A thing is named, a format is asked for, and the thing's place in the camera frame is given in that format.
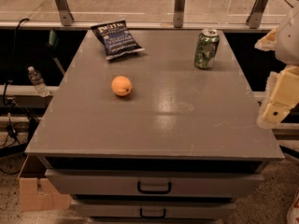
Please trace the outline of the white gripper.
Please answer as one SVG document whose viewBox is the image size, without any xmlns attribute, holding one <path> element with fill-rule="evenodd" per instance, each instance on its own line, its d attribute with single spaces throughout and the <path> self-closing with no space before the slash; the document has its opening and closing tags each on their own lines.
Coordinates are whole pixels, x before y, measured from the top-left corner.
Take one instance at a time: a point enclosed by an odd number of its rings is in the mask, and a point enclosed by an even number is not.
<svg viewBox="0 0 299 224">
<path fill-rule="evenodd" d="M 275 49 L 276 58 L 287 65 L 279 73 L 271 72 L 256 120 L 263 129 L 276 128 L 299 104 L 299 5 L 291 9 L 278 28 L 259 39 L 254 48 Z"/>
</svg>

